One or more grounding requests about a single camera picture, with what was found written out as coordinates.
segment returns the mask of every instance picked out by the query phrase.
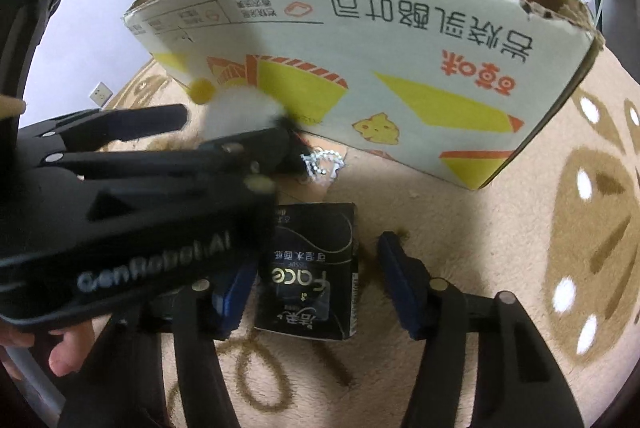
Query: screw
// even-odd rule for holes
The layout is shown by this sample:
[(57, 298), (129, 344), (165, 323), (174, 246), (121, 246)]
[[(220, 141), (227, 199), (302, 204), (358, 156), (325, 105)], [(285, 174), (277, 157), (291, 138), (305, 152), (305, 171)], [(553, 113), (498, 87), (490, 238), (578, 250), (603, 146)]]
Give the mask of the screw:
[(240, 143), (227, 143), (222, 145), (222, 150), (227, 153), (242, 153), (244, 151), (244, 146)]
[(513, 305), (516, 303), (516, 295), (511, 291), (501, 291), (498, 293), (498, 298), (502, 303), (506, 303), (507, 305)]
[(56, 161), (59, 161), (60, 159), (62, 159), (63, 155), (58, 152), (58, 153), (52, 153), (51, 155), (47, 155), (44, 158), (44, 162), (45, 163), (55, 163)]
[(447, 282), (446, 280), (444, 280), (443, 278), (433, 278), (430, 282), (429, 282), (429, 286), (434, 290), (434, 291), (444, 291), (446, 290), (447, 287), (449, 287), (449, 282)]
[(206, 280), (206, 279), (198, 280), (197, 282), (194, 282), (191, 285), (191, 288), (197, 292), (206, 291), (209, 288), (209, 280)]
[(181, 289), (182, 289), (182, 287), (178, 287), (178, 289), (173, 289), (172, 291), (167, 291), (166, 293), (162, 293), (160, 296), (173, 296), (175, 294), (178, 294)]

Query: white dot pattern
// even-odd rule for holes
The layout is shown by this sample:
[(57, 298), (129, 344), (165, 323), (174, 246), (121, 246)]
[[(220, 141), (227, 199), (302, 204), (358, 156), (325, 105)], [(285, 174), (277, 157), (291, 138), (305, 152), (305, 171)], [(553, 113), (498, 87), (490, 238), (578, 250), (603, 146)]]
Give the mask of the white dot pattern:
[(562, 278), (554, 292), (554, 310), (557, 313), (565, 313), (571, 310), (575, 302), (575, 283), (571, 277)]
[(593, 186), (591, 185), (591, 179), (582, 168), (578, 170), (578, 175), (575, 178), (575, 183), (578, 186), (578, 193), (583, 201), (588, 201), (593, 195)]
[(576, 354), (581, 356), (591, 348), (591, 345), (593, 345), (593, 341), (596, 337), (597, 330), (598, 319), (596, 318), (595, 314), (592, 314), (587, 318), (587, 321), (585, 321), (584, 327), (580, 332), (580, 337), (578, 338), (578, 346), (575, 351)]
[(593, 124), (596, 124), (600, 121), (600, 111), (598, 107), (591, 101), (589, 98), (580, 98), (580, 107), (584, 112), (584, 115), (587, 117), (589, 121)]
[(640, 119), (638, 119), (638, 113), (633, 107), (629, 109), (629, 116), (631, 117), (631, 121), (634, 122), (634, 125), (638, 126), (640, 124)]

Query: cartoon cheese character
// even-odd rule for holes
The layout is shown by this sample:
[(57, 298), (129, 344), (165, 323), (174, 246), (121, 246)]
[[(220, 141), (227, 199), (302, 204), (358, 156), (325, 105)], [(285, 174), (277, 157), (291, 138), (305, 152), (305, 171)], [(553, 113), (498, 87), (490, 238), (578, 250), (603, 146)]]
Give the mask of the cartoon cheese character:
[(394, 122), (389, 121), (384, 112), (353, 123), (352, 126), (364, 139), (372, 143), (398, 144), (400, 130)]

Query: black tissue box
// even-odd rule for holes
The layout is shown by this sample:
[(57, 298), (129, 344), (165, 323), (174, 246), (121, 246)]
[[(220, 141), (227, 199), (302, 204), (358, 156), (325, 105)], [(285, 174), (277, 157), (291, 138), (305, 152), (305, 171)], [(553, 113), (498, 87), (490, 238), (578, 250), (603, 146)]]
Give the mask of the black tissue box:
[(271, 251), (260, 263), (255, 327), (317, 340), (356, 331), (355, 204), (276, 209)]

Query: electrical outlet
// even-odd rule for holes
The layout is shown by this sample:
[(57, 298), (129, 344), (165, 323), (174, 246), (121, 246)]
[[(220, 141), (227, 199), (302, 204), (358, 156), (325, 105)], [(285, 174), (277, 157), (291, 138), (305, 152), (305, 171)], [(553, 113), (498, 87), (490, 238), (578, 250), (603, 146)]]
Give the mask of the electrical outlet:
[(104, 83), (95, 87), (91, 94), (89, 94), (89, 98), (100, 108), (103, 108), (104, 105), (107, 104), (111, 96), (113, 96), (113, 92)]

